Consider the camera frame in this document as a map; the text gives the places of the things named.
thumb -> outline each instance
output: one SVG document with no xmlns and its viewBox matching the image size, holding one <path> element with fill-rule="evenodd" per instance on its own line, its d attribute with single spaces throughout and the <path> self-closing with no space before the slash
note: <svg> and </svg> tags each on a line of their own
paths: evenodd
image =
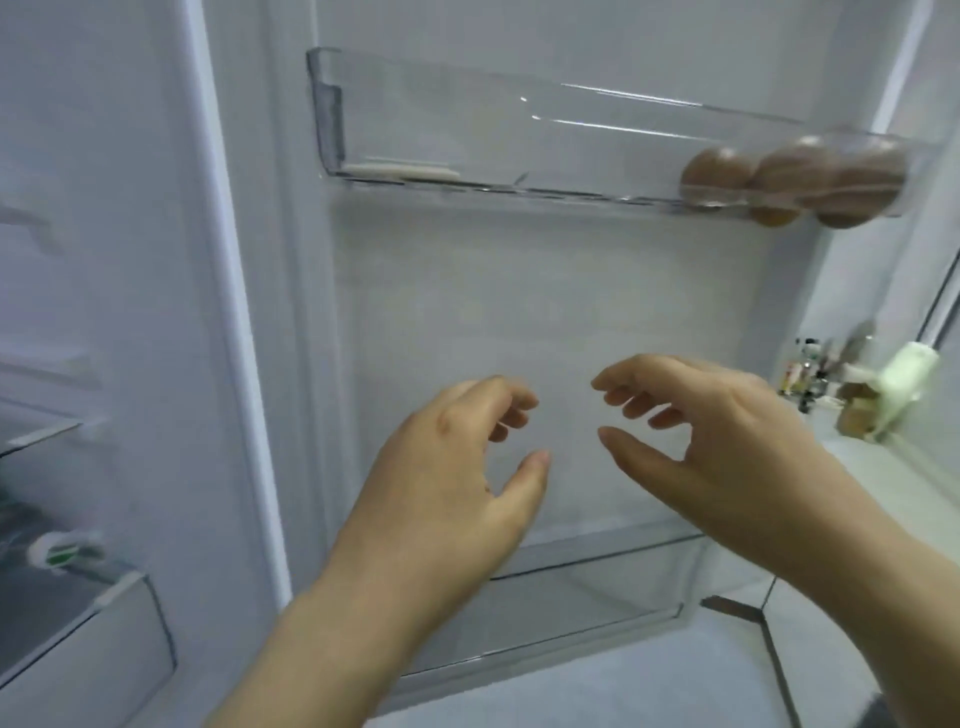
<svg viewBox="0 0 960 728">
<path fill-rule="evenodd" d="M 549 450 L 531 452 L 523 458 L 500 496 L 493 500 L 494 515 L 510 534 L 511 550 L 523 540 L 530 524 L 537 517 L 546 494 L 550 460 Z"/>
<path fill-rule="evenodd" d="M 619 427 L 601 427 L 598 434 L 617 468 L 671 508 L 683 505 L 687 495 L 683 465 Z"/>
</svg>

hand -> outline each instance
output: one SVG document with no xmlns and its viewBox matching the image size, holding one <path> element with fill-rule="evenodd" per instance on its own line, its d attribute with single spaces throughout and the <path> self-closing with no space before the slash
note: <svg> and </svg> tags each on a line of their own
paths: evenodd
<svg viewBox="0 0 960 728">
<path fill-rule="evenodd" d="M 693 428 L 682 462 L 622 429 L 601 428 L 620 470 L 720 544 L 801 589 L 815 589 L 822 565 L 854 531 L 891 526 L 757 376 L 640 354 L 608 367 L 592 384 L 607 404 L 622 405 L 627 419 L 668 404 L 649 426 Z"/>
<path fill-rule="evenodd" d="M 528 455 L 499 497 L 484 476 L 488 441 L 524 427 L 538 405 L 502 376 L 442 391 L 380 451 L 337 538 L 321 582 L 336 582 L 351 610 L 419 645 L 461 607 L 533 522 L 550 455 Z"/>
</svg>

person's left hand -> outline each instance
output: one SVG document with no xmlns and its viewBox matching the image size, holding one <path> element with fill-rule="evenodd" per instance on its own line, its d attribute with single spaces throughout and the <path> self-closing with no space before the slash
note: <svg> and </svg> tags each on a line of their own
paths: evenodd
<svg viewBox="0 0 960 728">
<path fill-rule="evenodd" d="M 383 446 L 341 529 L 321 584 L 357 617 L 422 640 L 516 550 L 540 508 L 550 453 L 527 455 L 500 496 L 484 476 L 488 442 L 527 424 L 536 395 L 494 376 L 443 390 Z"/>
</svg>

skin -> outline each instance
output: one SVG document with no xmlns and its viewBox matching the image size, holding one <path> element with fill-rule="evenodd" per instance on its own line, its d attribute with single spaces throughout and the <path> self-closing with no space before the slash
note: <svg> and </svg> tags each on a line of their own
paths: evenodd
<svg viewBox="0 0 960 728">
<path fill-rule="evenodd" d="M 960 715 L 960 569 L 909 536 L 765 382 L 644 354 L 592 382 L 628 420 L 692 426 L 683 461 L 602 427 L 619 468 L 720 544 L 793 584 L 851 637 L 901 725 Z M 517 548 L 549 453 L 495 497 L 489 441 L 523 427 L 536 396 L 493 377 L 441 392 L 388 440 L 324 573 L 278 621 L 209 728 L 356 726 L 423 641 Z"/>
</svg>

person's right hand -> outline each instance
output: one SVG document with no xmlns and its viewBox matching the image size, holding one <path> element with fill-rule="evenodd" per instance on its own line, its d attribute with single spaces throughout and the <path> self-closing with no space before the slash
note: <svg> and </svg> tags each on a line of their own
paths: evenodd
<svg viewBox="0 0 960 728">
<path fill-rule="evenodd" d="M 683 461 L 617 427 L 600 440 L 617 466 L 720 544 L 801 589 L 851 539 L 892 526 L 877 503 L 757 376 L 639 354 L 592 382 L 635 420 L 692 425 Z"/>
</svg>

